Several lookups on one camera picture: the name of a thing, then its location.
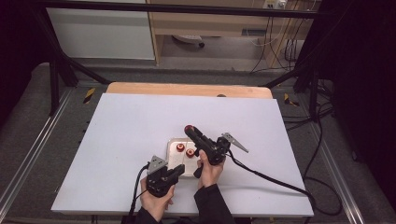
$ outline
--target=orange object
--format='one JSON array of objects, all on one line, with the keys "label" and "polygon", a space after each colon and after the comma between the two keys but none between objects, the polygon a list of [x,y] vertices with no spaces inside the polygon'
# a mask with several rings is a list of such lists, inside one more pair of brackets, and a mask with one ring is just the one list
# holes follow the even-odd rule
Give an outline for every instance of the orange object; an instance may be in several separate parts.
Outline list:
[{"label": "orange object", "polygon": [[194,149],[192,149],[192,148],[189,148],[189,149],[187,149],[187,151],[186,151],[186,155],[187,155],[187,157],[188,158],[192,158],[193,156],[194,156]]},{"label": "orange object", "polygon": [[177,146],[176,146],[176,149],[177,149],[177,151],[179,151],[179,152],[182,152],[182,151],[184,151],[184,144],[177,144]]}]

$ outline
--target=handheld controller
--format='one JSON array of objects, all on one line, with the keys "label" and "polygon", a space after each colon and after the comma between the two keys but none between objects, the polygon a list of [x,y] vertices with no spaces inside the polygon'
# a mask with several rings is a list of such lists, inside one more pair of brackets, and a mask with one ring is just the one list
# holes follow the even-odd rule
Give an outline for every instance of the handheld controller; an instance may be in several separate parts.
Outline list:
[{"label": "handheld controller", "polygon": [[147,190],[157,198],[166,195],[171,186],[178,182],[178,177],[185,171],[184,164],[170,170],[166,165],[166,161],[154,156],[148,167]]},{"label": "handheld controller", "polygon": [[[194,152],[196,157],[199,156],[199,150],[203,150],[209,163],[211,165],[218,165],[225,159],[225,153],[230,149],[231,143],[225,137],[219,137],[217,142],[204,136],[196,127],[187,125],[184,128],[184,133],[191,139],[197,148]],[[194,172],[196,178],[201,177],[202,169],[201,166]]]}]

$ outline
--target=white table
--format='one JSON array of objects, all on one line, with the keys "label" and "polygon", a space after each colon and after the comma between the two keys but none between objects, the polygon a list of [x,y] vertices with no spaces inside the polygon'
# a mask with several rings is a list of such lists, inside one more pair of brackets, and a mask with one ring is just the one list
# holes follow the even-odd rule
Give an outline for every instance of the white table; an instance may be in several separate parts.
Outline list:
[{"label": "white table", "polygon": [[[138,171],[192,124],[216,140],[229,132],[250,151],[234,156],[253,170],[304,189],[276,100],[207,96],[103,94],[51,208],[84,215],[126,215]],[[219,180],[235,217],[310,217],[306,196],[233,164]],[[196,179],[180,179],[166,216],[194,216]]]}]

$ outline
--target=person's right hand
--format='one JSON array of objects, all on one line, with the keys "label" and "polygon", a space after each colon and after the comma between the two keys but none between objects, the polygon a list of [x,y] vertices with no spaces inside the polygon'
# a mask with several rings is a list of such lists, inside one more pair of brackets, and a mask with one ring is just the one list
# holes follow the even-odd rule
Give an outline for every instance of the person's right hand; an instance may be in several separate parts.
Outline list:
[{"label": "person's right hand", "polygon": [[198,181],[198,189],[200,189],[201,187],[207,188],[209,186],[217,184],[220,174],[223,170],[225,159],[218,165],[213,166],[209,163],[206,153],[203,150],[199,150],[199,157],[200,160],[198,160],[197,162],[198,168],[200,168],[202,165],[204,166],[204,168]]}]

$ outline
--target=red object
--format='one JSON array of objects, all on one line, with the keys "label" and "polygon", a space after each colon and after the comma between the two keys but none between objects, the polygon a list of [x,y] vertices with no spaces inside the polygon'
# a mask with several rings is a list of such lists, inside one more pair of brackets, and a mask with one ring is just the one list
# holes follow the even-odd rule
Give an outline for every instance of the red object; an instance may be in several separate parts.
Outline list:
[{"label": "red object", "polygon": [[177,144],[176,149],[177,149],[178,152],[184,151],[184,144],[181,144],[181,143]]},{"label": "red object", "polygon": [[192,148],[189,148],[189,149],[187,149],[187,151],[186,151],[186,155],[187,155],[187,157],[188,158],[192,158],[193,156],[194,156],[194,149],[192,149]]},{"label": "red object", "polygon": [[184,128],[184,131],[186,131],[186,130],[188,130],[188,129],[193,129],[194,130],[194,126],[192,126],[192,125],[187,125],[185,128]]}]

